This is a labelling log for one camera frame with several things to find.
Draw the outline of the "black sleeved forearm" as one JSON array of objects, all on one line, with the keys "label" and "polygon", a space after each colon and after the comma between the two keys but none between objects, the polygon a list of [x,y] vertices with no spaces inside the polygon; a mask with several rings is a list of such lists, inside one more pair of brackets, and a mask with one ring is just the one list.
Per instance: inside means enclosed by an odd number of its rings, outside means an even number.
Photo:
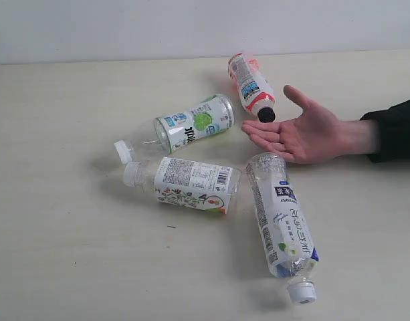
[{"label": "black sleeved forearm", "polygon": [[377,125],[377,150],[367,155],[371,162],[410,161],[410,100],[361,119]]}]

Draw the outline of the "person's open bare hand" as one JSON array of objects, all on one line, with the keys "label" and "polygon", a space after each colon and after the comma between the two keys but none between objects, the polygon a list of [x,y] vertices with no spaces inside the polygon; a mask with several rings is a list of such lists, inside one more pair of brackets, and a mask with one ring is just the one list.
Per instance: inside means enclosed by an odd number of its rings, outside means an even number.
[{"label": "person's open bare hand", "polygon": [[290,85],[284,86],[284,95],[302,109],[299,117],[269,123],[246,120],[241,126],[249,139],[264,150],[299,165],[378,151],[374,121],[342,121]]}]

